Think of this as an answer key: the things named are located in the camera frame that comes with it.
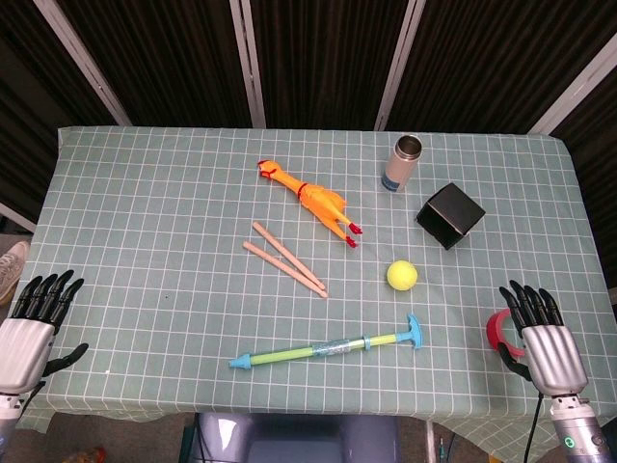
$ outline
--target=red tape roll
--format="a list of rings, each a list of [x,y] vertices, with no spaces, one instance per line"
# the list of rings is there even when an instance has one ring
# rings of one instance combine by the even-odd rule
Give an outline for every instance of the red tape roll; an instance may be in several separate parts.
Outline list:
[[[489,338],[489,344],[494,350],[497,350],[497,344],[503,342],[512,357],[522,357],[524,355],[524,349],[512,345],[503,336],[503,320],[506,316],[510,316],[510,309],[504,309],[501,312],[497,312],[489,318],[486,324],[486,334]]]

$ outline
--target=shoe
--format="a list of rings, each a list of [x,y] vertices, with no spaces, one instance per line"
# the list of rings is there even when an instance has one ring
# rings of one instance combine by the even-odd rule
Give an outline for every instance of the shoe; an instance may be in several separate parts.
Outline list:
[[[13,297],[29,252],[30,243],[19,241],[0,258],[0,305]]]

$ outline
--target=dark curtain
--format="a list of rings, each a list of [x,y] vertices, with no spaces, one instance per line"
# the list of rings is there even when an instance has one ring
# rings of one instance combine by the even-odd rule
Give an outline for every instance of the dark curtain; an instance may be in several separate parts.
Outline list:
[[[613,1],[428,0],[388,129],[526,133],[616,32]]]
[[[228,0],[61,0],[135,125],[251,126]]]
[[[36,222],[57,130],[114,120],[33,2],[0,2],[0,202]]]
[[[268,126],[372,130],[407,3],[253,0]]]
[[[553,132],[575,163],[608,287],[617,287],[617,69]]]

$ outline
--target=stainless steel bottle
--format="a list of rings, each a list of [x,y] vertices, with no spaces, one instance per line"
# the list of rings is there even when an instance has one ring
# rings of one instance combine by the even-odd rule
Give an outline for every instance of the stainless steel bottle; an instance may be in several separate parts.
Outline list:
[[[382,184],[389,191],[401,191],[416,168],[422,144],[413,135],[404,135],[398,139],[388,165],[382,175]]]

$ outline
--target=black fingertip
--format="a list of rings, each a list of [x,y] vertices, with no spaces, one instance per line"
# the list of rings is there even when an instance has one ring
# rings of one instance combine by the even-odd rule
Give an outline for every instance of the black fingertip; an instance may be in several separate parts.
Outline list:
[[[505,299],[506,304],[510,308],[510,315],[512,316],[512,321],[514,321],[514,326],[517,328],[517,332],[519,333],[519,337],[523,337],[523,328],[526,328],[527,322],[521,315],[521,309],[519,308],[519,303],[516,298],[512,295],[512,293],[503,286],[499,287],[499,292]]]
[[[58,301],[60,299],[62,291],[64,290],[68,280],[70,280],[70,278],[73,276],[73,273],[74,272],[72,270],[67,270],[51,286],[49,292],[47,293],[47,297],[45,297],[45,300],[43,301],[42,306],[39,310],[39,314],[37,316],[38,320],[44,321],[45,323],[49,322],[53,311],[58,305]]]
[[[65,317],[67,316],[68,307],[70,306],[75,293],[81,288],[84,284],[84,279],[80,278],[79,280],[75,280],[71,286],[69,286],[63,295],[60,297],[56,309],[53,314],[49,317],[49,323],[56,327],[55,333],[58,333],[60,330],[60,326],[62,322],[65,321]]]
[[[561,318],[561,312],[559,311],[555,300],[543,287],[541,287],[538,291],[544,299],[545,306],[547,307],[547,310],[549,311],[549,314],[552,317],[554,324],[557,326],[563,326],[563,318]]]
[[[40,285],[40,282],[42,282],[41,275],[37,276],[21,290],[21,294],[19,294],[19,297],[17,298],[11,318],[23,318],[25,316],[26,311],[30,306],[30,302],[32,301],[32,294]]]
[[[39,310],[47,296],[47,291],[54,284],[58,275],[53,273],[45,278],[32,295],[32,300],[28,309],[26,310],[26,318],[36,318],[39,315]]]
[[[527,294],[529,298],[529,302],[533,311],[536,314],[536,318],[538,323],[541,325],[551,325],[552,322],[547,314],[547,309],[544,307],[544,303],[542,302],[542,298],[536,292],[536,290],[528,285],[524,286],[524,292]]]
[[[529,304],[529,299],[527,298],[523,287],[514,280],[510,280],[510,285],[517,293],[517,297],[519,298],[519,306],[521,307],[521,315],[527,321],[527,326],[537,325],[538,320],[536,319],[536,315],[531,308],[531,304]]]

